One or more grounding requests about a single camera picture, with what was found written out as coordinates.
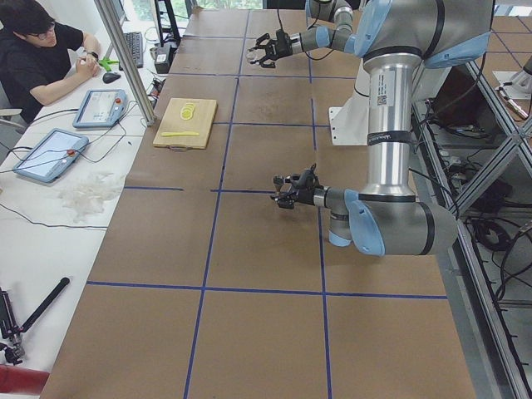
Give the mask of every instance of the label sticker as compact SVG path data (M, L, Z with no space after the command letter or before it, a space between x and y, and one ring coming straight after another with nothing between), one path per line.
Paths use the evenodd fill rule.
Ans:
M383 71L372 78L371 108L393 106L395 100L395 71Z

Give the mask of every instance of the black t-shirt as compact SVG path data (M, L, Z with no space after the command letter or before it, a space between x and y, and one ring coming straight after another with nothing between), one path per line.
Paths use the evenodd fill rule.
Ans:
M11 31L0 31L0 81L11 105L22 108L21 116L28 123L42 108L30 90L63 79L71 68L67 49L75 51L83 44L79 29L60 23L55 29L54 47L35 47Z

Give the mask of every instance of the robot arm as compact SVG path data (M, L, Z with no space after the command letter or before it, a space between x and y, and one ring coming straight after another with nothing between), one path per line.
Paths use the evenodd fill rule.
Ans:
M352 35L352 10L359 6L358 0L312 0L307 2L307 15L316 20L334 22L336 29L311 27L305 32L289 36L283 29L275 32L275 39L268 33L259 37L255 47L248 49L249 63L258 63L262 68L275 68L275 61L301 52L329 47L341 52L354 51ZM259 58L257 50L264 50Z
M349 4L308 0L307 14L334 21L337 29L313 27L292 36L278 31L277 40L258 41L251 50L264 49L266 55L249 60L263 67L275 67L277 59L298 52L330 47L362 58L370 76L366 186L360 192L321 186L314 166L301 175L274 179L277 204L329 208L330 241L340 246L354 242L364 254L433 254L451 246L457 235L451 212L416 202L408 186L412 76L422 62L441 68L481 57L493 6L492 0L371 0L353 35L346 19ZM288 192L280 191L284 183L291 185Z

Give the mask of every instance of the computer monitor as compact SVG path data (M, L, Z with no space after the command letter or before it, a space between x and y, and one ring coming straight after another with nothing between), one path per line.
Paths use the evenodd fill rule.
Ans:
M118 17L118 22L120 24L124 23L126 20L126 11L124 11L124 5L122 4L122 0L112 0L113 7L116 11L116 16Z

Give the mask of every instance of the computer mouse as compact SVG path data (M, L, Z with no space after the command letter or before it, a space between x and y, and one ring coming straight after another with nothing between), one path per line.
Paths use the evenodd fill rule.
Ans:
M116 79L120 79L122 75L120 73L116 72L106 72L103 74L103 77L101 78L104 83L111 83L112 81L115 81Z

